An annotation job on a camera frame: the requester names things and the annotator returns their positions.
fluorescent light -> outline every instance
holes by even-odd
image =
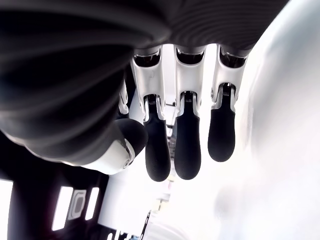
[[[12,192],[12,181],[0,179],[0,239],[6,240],[8,235],[8,218]]]
[[[106,240],[112,240],[112,233],[109,233],[108,238]]]
[[[119,234],[120,234],[120,231],[117,230],[117,231],[115,232],[114,240],[119,240]]]
[[[85,220],[92,219],[94,216],[98,193],[99,193],[98,187],[92,188],[88,208],[87,208],[86,214],[85,214]]]
[[[52,223],[52,231],[63,229],[66,224],[70,200],[74,189],[69,186],[62,186],[60,189],[58,202],[55,207],[55,213]]]

black rubber fingertip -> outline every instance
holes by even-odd
[[[210,157],[217,162],[227,161],[234,152],[235,144],[235,113],[224,106],[212,109],[208,136]]]
[[[150,178],[155,182],[166,180],[170,174],[171,162],[167,140],[166,121],[157,114],[150,114],[144,123],[148,133],[145,147],[145,166]]]
[[[187,111],[176,118],[177,134],[174,152],[174,168],[184,180],[195,178],[201,167],[201,148],[199,137],[200,118],[193,111]]]

white surface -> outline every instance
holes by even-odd
[[[100,158],[81,167],[113,175],[123,171],[125,163],[129,160],[130,155],[127,150],[118,140],[115,140]]]
[[[8,237],[8,217],[11,201],[12,181],[0,179],[0,239],[6,240]]]
[[[60,189],[58,201],[55,207],[55,213],[52,223],[52,231],[60,230],[65,227],[70,200],[74,189],[68,186],[62,186]]]
[[[137,92],[129,115],[142,123],[143,113]],[[98,223],[139,236],[161,187],[162,183],[154,182],[148,176],[145,150],[142,150],[127,169],[109,177]]]
[[[202,165],[178,181],[171,218],[194,240],[320,239],[320,1],[293,0],[248,59],[236,104],[230,160],[208,155],[208,98],[215,64],[206,53]]]
[[[192,91],[197,94],[197,110],[200,108],[202,96],[202,84],[204,78],[204,59],[206,51],[203,54],[203,59],[197,64],[184,64],[179,61],[177,53],[174,54],[175,59],[175,99],[176,108],[181,110],[180,101],[181,93]]]
[[[98,187],[92,188],[88,208],[86,209],[85,220],[92,219],[92,217],[94,216],[98,194],[99,194],[99,188]]]
[[[189,240],[189,237],[169,217],[151,213],[143,240]]]

robotic hand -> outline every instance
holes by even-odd
[[[126,168],[146,146],[147,172],[163,181],[171,161],[161,46],[174,44],[174,165],[192,179],[201,166],[206,45],[219,44],[208,151],[224,162],[235,147],[234,104],[247,56],[287,1],[0,1],[0,130],[42,159],[105,174]],[[144,127],[128,118],[130,63]]]

black fingertip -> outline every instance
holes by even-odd
[[[162,182],[168,178],[171,170],[166,121],[160,120],[157,114],[150,114],[144,126],[148,132],[145,147],[146,171],[153,181]]]
[[[225,162],[233,154],[236,144],[235,113],[227,106],[211,110],[208,152],[216,162]]]

